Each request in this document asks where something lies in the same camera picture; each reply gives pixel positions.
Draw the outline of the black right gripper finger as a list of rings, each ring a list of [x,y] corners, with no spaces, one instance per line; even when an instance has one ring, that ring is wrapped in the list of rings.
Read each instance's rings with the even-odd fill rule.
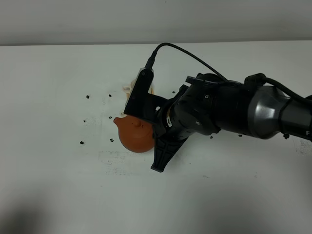
[[[154,161],[151,169],[162,173],[174,157],[178,150],[182,147],[189,136],[171,136],[164,134],[162,136],[153,133],[154,139]]]

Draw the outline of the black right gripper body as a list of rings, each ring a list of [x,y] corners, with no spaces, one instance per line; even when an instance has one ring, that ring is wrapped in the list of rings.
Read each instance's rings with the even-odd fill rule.
[[[187,77],[189,87],[164,106],[157,115],[155,138],[187,139],[194,133],[205,136],[220,130],[244,133],[244,85],[215,74]]]

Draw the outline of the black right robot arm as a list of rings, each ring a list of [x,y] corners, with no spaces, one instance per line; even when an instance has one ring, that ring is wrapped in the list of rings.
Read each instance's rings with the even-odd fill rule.
[[[284,138],[311,140],[312,98],[262,73],[242,83],[215,74],[187,77],[177,95],[156,113],[151,168],[163,172],[192,134],[209,136],[221,130],[259,139],[281,133]]]

